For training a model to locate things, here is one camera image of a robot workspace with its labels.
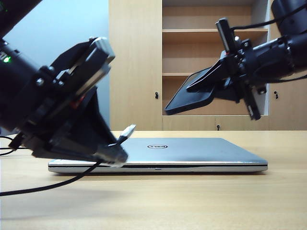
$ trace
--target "green led light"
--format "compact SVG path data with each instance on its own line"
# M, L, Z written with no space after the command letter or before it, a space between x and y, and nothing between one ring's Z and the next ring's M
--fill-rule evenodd
M10 57L10 56L7 56L7 57L3 60L4 63L8 63L8 62L10 62L10 61L11 61L11 57Z

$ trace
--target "keyhole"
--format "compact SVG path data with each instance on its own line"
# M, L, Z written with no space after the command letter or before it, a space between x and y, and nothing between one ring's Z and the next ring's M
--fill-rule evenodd
M275 94L275 99L278 99L278 92L277 91L274 91L274 94Z

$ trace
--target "laptop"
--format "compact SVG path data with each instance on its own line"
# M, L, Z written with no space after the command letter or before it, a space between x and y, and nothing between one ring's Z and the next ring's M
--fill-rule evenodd
M242 173L268 169L268 162L222 138L129 138L122 167L100 164L93 173ZM81 173L94 162L52 160L48 170Z

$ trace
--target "wire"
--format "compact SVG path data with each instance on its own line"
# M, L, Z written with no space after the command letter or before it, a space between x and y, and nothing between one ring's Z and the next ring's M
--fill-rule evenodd
M282 17L279 17L279 18L276 18L276 19L273 19L273 20L270 20L270 21L267 21L267 22L263 22L263 23L257 23L257 24L251 24L251 25L244 25L244 26L234 26L234 27L231 27L230 29L232 31L234 30L245 30L245 29L250 29L250 28L255 28L255 27L261 27L261 26L265 26L265 25L269 25L269 24L273 24L275 22L279 22L279 21L282 21L284 19L286 19L287 17L290 17L292 16L293 14L301 11L302 9L306 8L307 7L307 3L305 3L304 5L296 8L294 11L282 16Z
M11 137L6 137L6 136L0 136L0 138L5 138L5 139L8 139L8 140L13 140L13 138L11 138ZM19 149L19 150L27 150L28 148L19 147L18 149ZM9 147L0 148L0 150L10 150L10 151L8 151L8 152L6 152L6 153L1 153L0 156L5 156L5 155L8 155L8 154L14 152L14 150L11 150L11 148L9 148Z
M87 169L83 173L81 173L78 176L75 176L75 177L73 177L69 180L66 180L66 181L56 183L56 184L47 185L47 186L37 187L37 188L28 188L28 189L22 189L22 190L0 192L0 196L10 196L10 195L17 195L17 194L40 192L40 191L45 191L45 190L52 189L52 188L58 188L58 187L70 184L72 182L75 182L75 181L81 179L82 177L84 177L88 173L90 173L92 170L94 170L102 162L103 161L98 161L96 164L92 165L89 169Z
M267 83L283 83L283 82L288 82L288 81L297 81L297 80L302 80L302 79L306 79L307 75L304 75L302 77L299 78L293 78L293 79L287 79L287 80L271 80L268 81Z

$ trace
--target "wooden table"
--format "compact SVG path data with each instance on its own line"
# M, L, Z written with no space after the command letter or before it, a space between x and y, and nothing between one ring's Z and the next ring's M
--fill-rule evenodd
M222 137L268 160L269 169L87 176L3 197L1 229L307 229L307 131L137 131L132 137ZM2 157L1 190L69 178L48 172L47 162L28 150Z

